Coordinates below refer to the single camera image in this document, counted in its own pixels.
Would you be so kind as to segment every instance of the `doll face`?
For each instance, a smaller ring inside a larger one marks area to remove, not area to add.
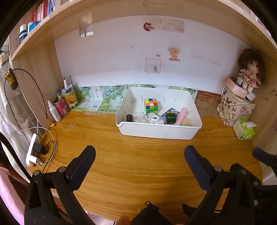
[[[258,62],[256,60],[247,64],[247,67],[251,69],[254,73],[259,73]]]

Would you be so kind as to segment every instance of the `desk surface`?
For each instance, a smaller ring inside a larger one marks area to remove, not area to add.
[[[67,166],[92,145],[96,159],[80,189],[74,192],[84,209],[112,220],[123,214],[132,219],[150,200],[173,224],[184,223],[187,217],[181,204],[197,207],[206,193],[184,160],[187,145],[194,145],[214,166],[228,170],[238,162],[262,179],[250,141],[238,141],[233,128],[219,118],[201,119],[202,129],[192,140],[152,139],[122,135],[113,114],[71,111],[50,129],[58,143],[57,153],[45,170],[53,172]],[[47,133],[41,144],[50,140]],[[51,152],[41,160],[46,162]],[[42,170],[42,166],[29,167],[31,172],[36,169]]]

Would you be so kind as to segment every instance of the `power strip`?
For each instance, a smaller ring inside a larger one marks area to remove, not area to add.
[[[31,143],[30,143],[30,146],[29,146],[29,149],[28,149],[28,153],[26,155],[26,164],[27,164],[27,166],[31,166],[31,167],[34,166],[34,164],[37,164],[37,165],[42,165],[43,164],[42,161],[39,158],[31,155],[34,143],[38,143],[38,144],[40,143],[40,138],[37,134],[33,134],[32,139],[31,139]]]

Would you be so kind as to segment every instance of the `pink roll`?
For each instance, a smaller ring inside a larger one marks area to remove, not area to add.
[[[183,107],[181,112],[178,114],[176,119],[176,125],[181,125],[183,122],[183,119],[187,115],[188,109],[186,107]]]

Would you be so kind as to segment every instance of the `doll hair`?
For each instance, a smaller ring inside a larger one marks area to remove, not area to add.
[[[247,64],[256,60],[259,66],[259,73],[257,74],[261,82],[265,81],[265,64],[261,55],[255,50],[245,49],[238,59],[238,64],[241,69],[247,68]]]

